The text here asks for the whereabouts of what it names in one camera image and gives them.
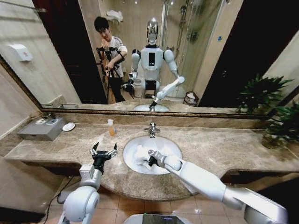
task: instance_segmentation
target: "white sink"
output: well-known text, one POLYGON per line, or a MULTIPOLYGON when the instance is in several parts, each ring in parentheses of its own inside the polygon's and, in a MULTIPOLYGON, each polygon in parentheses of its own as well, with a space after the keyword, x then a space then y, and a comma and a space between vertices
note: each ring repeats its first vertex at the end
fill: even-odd
MULTIPOLYGON (((138 105, 134 108, 134 111, 150 111, 150 104, 142 104, 142 105, 138 105)), ((156 112, 168 112, 169 109, 166 106, 157 104, 155 106, 155 110, 156 112)))
POLYGON ((175 154, 177 157, 182 158, 182 154, 178 146, 166 138, 150 138, 149 136, 143 136, 132 139, 126 144, 125 149, 123 150, 123 159, 128 167, 138 173, 152 175, 169 173, 166 169, 158 167, 156 164, 151 167, 151 170, 146 168, 144 165, 138 165, 135 162, 134 155, 136 154, 137 147, 139 145, 145 148, 146 151, 149 151, 150 149, 153 149, 154 151, 159 150, 164 155, 175 154))

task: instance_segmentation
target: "black hair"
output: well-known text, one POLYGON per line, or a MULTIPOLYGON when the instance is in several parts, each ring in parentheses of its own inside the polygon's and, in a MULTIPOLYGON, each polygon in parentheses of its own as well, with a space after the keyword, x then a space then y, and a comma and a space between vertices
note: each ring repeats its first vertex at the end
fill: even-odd
POLYGON ((94 21, 94 28, 98 32, 103 31, 106 28, 109 29, 108 20, 106 18, 98 16, 94 21))

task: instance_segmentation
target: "glass shower door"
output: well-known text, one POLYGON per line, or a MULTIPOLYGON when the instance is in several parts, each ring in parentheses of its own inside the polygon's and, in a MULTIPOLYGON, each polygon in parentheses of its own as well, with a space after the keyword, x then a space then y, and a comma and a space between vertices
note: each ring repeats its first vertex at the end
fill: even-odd
MULTIPOLYGON (((184 98, 186 92, 193 90, 221 2, 222 0, 179 0, 173 3, 179 4, 179 7, 173 8, 169 4, 164 50, 167 47, 171 48, 173 46, 173 37, 175 36, 177 40, 179 33, 182 32, 180 47, 177 51, 177 43, 175 43, 173 53, 176 56, 179 73, 185 78, 185 82, 178 86, 169 97, 184 98), (182 21, 183 6, 186 6, 185 21, 182 21), (177 22, 174 26, 172 22, 176 17, 179 17, 177 21, 180 22, 177 22)), ((165 77, 161 81, 162 84, 173 81, 173 78, 170 78, 167 74, 165 77)))

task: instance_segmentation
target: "humanoid robot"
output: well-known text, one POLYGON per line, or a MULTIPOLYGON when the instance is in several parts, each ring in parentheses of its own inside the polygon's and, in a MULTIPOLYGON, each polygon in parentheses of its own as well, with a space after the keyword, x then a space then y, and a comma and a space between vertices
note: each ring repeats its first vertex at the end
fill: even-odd
POLYGON ((132 91, 134 89, 134 81, 137 79, 138 73, 138 64, 139 60, 141 60, 141 66, 144 71, 145 81, 142 82, 142 88, 144 92, 148 90, 154 91, 154 95, 152 95, 154 101, 149 106, 151 110, 159 101, 164 99, 166 95, 171 93, 175 87, 181 85, 185 79, 180 76, 178 73, 178 67, 174 60, 174 55, 171 50, 166 50, 163 52, 157 45, 157 37, 158 37, 158 22, 155 18, 151 19, 148 22, 147 26, 147 39, 148 45, 145 46, 141 50, 141 52, 137 49, 132 52, 132 71, 129 74, 129 81, 124 84, 124 88, 126 91, 132 91), (162 67, 163 59, 166 61, 169 66, 170 71, 175 76, 176 80, 166 85, 161 91, 156 93, 156 91, 160 88, 160 83, 158 81, 159 71, 162 67))
MULTIPOLYGON (((70 221, 82 224, 91 222, 100 199, 97 190, 104 172, 104 163, 117 154, 116 144, 109 152, 96 151, 98 144, 90 150, 94 159, 93 165, 83 165, 80 169, 80 187, 66 198, 59 224, 69 224, 70 221)), ((175 155, 164 156, 154 150, 149 150, 148 153, 149 165, 156 164, 167 169, 203 196, 236 210, 241 210, 242 206, 246 205, 244 219, 248 224, 287 224, 286 209, 274 201, 247 188, 226 186, 214 174, 175 155)), ((174 224, 191 224, 181 217, 152 214, 130 216, 124 224, 166 223, 166 220, 174 224)))

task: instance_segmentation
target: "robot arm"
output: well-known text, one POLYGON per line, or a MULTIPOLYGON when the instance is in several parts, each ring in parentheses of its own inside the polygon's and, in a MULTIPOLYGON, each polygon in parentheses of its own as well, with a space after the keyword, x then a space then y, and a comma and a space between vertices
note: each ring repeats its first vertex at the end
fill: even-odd
POLYGON ((123 85, 125 91, 127 92, 133 92, 135 88, 134 81, 137 79, 138 76, 137 69, 138 69, 139 61, 140 61, 140 51, 134 49, 132 51, 132 68, 131 68, 131 72, 129 73, 129 80, 123 85))
POLYGON ((159 166, 197 189, 202 195, 221 201, 228 207, 241 210, 245 204, 244 219, 249 224, 287 224, 287 211, 281 205, 247 188, 226 186, 220 179, 175 155, 163 156, 159 151, 149 152, 159 166))
POLYGON ((97 191, 104 172, 104 163, 117 154, 116 144, 114 149, 109 152, 97 152, 98 144, 90 150, 94 163, 92 165, 83 165, 79 170, 82 177, 80 187, 71 192, 66 198, 62 215, 58 221, 59 224, 69 224, 70 221, 82 222, 82 224, 91 222, 100 199, 97 191))
POLYGON ((149 108, 155 106, 160 100, 164 99, 164 97, 166 95, 171 93, 175 89, 175 87, 177 87, 178 85, 181 85, 185 81, 185 78, 183 76, 180 76, 179 73, 178 73, 178 67, 177 67, 177 65, 174 61, 174 55, 173 55, 171 50, 166 50, 164 52, 164 59, 165 59, 167 65, 168 65, 170 71, 172 72, 172 74, 176 78, 176 80, 173 83, 168 84, 167 86, 165 86, 161 91, 159 91, 157 93, 156 97, 153 96, 154 101, 153 101, 152 105, 149 108))

